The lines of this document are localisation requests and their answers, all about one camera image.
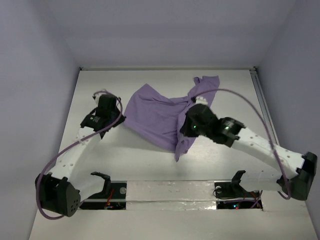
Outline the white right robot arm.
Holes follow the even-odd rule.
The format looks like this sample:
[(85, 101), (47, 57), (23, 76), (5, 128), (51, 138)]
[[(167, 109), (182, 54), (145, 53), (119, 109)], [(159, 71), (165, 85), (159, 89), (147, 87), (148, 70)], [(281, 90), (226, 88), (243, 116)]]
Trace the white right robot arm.
[(204, 104), (195, 104), (185, 114), (180, 129), (185, 137), (204, 136), (216, 144), (246, 153), (278, 171), (249, 174), (237, 171), (230, 181), (215, 184), (217, 198), (241, 198), (254, 191), (283, 192), (292, 199), (307, 200), (317, 171), (317, 156), (287, 150), (257, 135), (243, 123), (217, 118)]

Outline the silver tape strip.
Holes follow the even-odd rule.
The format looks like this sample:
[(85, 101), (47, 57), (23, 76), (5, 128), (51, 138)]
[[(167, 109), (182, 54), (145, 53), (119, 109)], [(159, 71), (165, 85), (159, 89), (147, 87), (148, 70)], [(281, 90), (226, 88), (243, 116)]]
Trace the silver tape strip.
[(126, 209), (130, 211), (216, 210), (213, 181), (129, 181)]

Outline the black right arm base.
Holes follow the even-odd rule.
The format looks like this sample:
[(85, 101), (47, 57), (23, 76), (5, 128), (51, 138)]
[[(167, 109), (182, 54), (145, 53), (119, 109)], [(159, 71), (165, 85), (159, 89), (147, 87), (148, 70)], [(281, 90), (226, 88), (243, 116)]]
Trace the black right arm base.
[(212, 195), (218, 210), (263, 209), (261, 191), (246, 191), (241, 185), (245, 170), (239, 170), (230, 181), (214, 183)]

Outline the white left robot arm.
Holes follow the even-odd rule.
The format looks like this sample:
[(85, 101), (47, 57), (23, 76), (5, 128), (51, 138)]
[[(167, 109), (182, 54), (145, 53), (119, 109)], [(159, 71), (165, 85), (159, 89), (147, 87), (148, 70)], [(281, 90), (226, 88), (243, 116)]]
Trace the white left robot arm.
[(110, 176), (98, 171), (91, 172), (82, 184), (75, 182), (93, 148), (126, 119), (120, 97), (106, 90), (92, 97), (96, 107), (80, 123), (74, 142), (50, 160), (35, 179), (36, 205), (48, 220), (73, 216), (93, 195), (110, 199), (114, 193)]

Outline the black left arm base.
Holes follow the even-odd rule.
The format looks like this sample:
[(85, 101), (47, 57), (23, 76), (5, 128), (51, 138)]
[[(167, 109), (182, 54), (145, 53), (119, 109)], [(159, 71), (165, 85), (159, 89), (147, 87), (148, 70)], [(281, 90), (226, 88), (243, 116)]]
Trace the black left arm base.
[(100, 172), (92, 172), (92, 176), (104, 180), (102, 190), (84, 200), (81, 210), (125, 210), (126, 209), (126, 181), (111, 181), (111, 177)]

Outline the purple t shirt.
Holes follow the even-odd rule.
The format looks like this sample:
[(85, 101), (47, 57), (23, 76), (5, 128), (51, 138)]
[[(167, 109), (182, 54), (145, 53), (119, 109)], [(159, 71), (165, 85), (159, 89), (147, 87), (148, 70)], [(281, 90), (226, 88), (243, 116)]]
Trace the purple t shirt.
[(194, 137), (180, 133), (187, 111), (195, 105), (193, 97), (203, 97), (210, 106), (215, 98), (214, 91), (220, 86), (218, 76), (203, 76), (193, 79), (194, 87), (186, 96), (167, 98), (149, 84), (144, 84), (130, 98), (124, 115), (124, 125), (152, 144), (174, 153), (179, 161), (195, 142)]

